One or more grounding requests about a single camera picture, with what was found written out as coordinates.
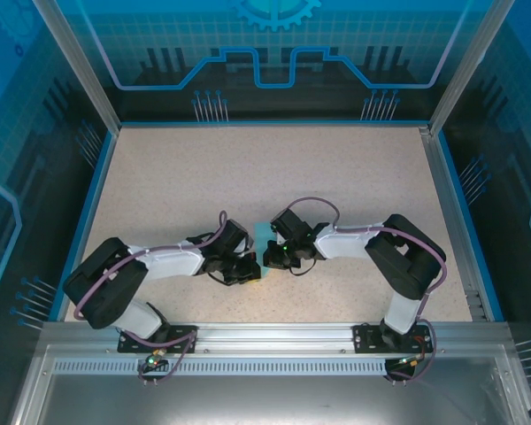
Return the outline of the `aluminium mounting beam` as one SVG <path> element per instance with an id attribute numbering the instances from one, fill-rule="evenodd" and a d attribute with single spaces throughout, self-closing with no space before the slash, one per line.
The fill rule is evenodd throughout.
<path id="1" fill-rule="evenodd" d="M 350 323 L 199 323 L 198 357 L 333 357 L 354 354 Z M 515 353 L 503 322 L 434 322 L 439 357 L 495 357 Z M 50 356 L 102 357 L 116 353 L 113 328 L 94 330 L 84 323 L 44 325 L 35 353 Z"/>

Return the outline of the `grey metal tray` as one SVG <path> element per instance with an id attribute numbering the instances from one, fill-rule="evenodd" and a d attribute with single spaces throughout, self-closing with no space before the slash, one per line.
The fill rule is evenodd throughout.
<path id="1" fill-rule="evenodd" d="M 515 364 L 436 359 L 417 381 L 383 375 L 55 375 L 33 360 L 8 425 L 531 425 Z"/>

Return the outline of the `blue edge strip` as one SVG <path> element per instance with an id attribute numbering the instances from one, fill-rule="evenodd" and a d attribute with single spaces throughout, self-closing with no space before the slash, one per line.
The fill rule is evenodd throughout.
<path id="1" fill-rule="evenodd" d="M 492 281 L 486 260 L 480 246 L 473 219 L 471 217 L 468 201 L 464 195 L 462 183 L 458 176 L 458 170 L 454 164 L 447 140 L 441 131 L 438 142 L 447 169 L 447 174 L 453 188 L 453 202 L 456 204 L 459 217 L 456 218 L 460 227 L 462 251 L 467 256 L 464 265 L 468 269 L 473 287 L 481 299 L 481 307 L 486 321 L 505 321 L 500 306 L 496 289 Z"/>
<path id="2" fill-rule="evenodd" d="M 58 291 L 54 297 L 53 305 L 50 309 L 48 321 L 63 321 L 65 319 L 68 303 L 65 300 L 63 283 L 71 274 L 71 272 L 80 264 L 82 259 L 117 139 L 118 137 L 111 132 L 108 132 L 104 139 L 103 146 L 88 187 L 88 192 L 81 209 L 81 215 L 74 232 L 73 240 L 67 254 L 67 259 L 61 274 L 60 283 L 58 285 Z"/>

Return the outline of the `teal paper sheet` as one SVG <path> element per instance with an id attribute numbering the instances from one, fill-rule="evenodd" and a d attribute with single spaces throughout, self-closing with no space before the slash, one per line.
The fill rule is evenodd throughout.
<path id="1" fill-rule="evenodd" d="M 267 249 L 269 241 L 275 241 L 275 233 L 271 229 L 271 225 L 267 221 L 261 221 L 254 224 L 254 251 L 257 256 L 257 263 L 260 266 L 261 278 L 265 278 L 269 268 L 264 265 L 263 256 Z"/>

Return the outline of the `slotted metal strip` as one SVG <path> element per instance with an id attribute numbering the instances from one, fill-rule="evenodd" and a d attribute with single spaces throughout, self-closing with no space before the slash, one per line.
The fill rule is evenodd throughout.
<path id="1" fill-rule="evenodd" d="M 136 375 L 138 359 L 58 359 L 55 375 Z M 177 375 L 385 375 L 383 359 L 185 359 Z"/>

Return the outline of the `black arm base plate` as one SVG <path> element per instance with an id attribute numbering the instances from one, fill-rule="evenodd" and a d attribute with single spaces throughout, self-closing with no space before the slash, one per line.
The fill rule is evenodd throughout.
<path id="1" fill-rule="evenodd" d="M 179 354 L 187 350 L 187 353 L 193 353 L 196 347 L 197 331 L 197 326 L 169 324 L 165 324 L 147 338 L 120 331 L 117 352 L 137 354 L 164 350 L 166 353 Z"/>
<path id="2" fill-rule="evenodd" d="M 352 343 L 356 354 L 431 353 L 434 351 L 430 329 L 414 324 L 403 335 L 383 322 L 378 325 L 362 323 L 352 328 Z"/>

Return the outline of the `aluminium frame post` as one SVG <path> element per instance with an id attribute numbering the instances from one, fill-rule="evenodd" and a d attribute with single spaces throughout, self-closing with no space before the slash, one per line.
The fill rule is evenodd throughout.
<path id="1" fill-rule="evenodd" d="M 515 0 L 492 0 L 492 4 L 484 15 L 465 55 L 429 121 L 428 134 L 430 136 L 435 137 L 442 130 L 466 86 L 472 79 L 474 72 L 485 57 L 490 44 L 504 23 L 514 2 Z"/>
<path id="2" fill-rule="evenodd" d="M 56 0 L 32 0 L 32 3 L 40 13 L 107 130 L 118 136 L 121 123 L 117 113 Z"/>

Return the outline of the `aluminium side rail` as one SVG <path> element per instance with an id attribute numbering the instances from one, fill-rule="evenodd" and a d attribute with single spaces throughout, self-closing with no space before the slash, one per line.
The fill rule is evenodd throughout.
<path id="1" fill-rule="evenodd" d="M 447 256 L 447 277 L 429 296 L 424 317 L 437 321 L 491 321 L 488 300 L 483 296 L 484 281 L 443 148 L 428 128 L 422 127 L 419 132 L 445 227 L 444 236 L 432 239 Z"/>

